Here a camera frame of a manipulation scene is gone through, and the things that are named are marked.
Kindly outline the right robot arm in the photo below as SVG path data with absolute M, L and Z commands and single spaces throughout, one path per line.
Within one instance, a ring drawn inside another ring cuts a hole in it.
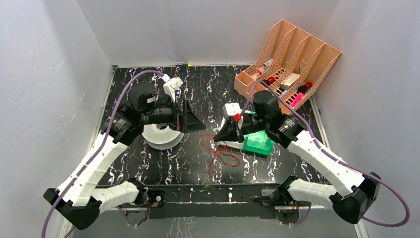
M 378 175 L 363 175 L 334 160 L 332 152 L 312 137 L 304 123 L 281 111 L 278 99 L 268 91 L 253 96 L 255 111 L 245 113 L 238 103 L 223 106 L 221 130 L 215 142 L 244 142 L 245 136 L 264 132 L 272 141 L 300 156 L 328 180 L 328 184 L 307 182 L 289 176 L 272 193 L 263 192 L 254 201 L 268 206 L 306 201 L 331 208 L 344 221 L 356 224 L 376 200 Z

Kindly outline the white perforated cable spool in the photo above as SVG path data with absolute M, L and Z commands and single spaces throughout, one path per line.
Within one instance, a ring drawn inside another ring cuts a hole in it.
M 184 134 L 172 130 L 168 125 L 149 124 L 144 125 L 142 136 L 152 148 L 157 150 L 168 150 L 178 145 Z

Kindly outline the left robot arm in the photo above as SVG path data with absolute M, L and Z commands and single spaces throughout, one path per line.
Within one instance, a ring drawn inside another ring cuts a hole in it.
M 146 205 L 148 187 L 135 178 L 109 188 L 97 188 L 97 184 L 150 124 L 164 124 L 181 133 L 206 129 L 191 111 L 188 100 L 178 106 L 169 91 L 158 96 L 155 87 L 147 83 L 126 86 L 91 150 L 64 183 L 46 190 L 44 199 L 79 230 L 88 228 L 108 209 L 125 203 Z

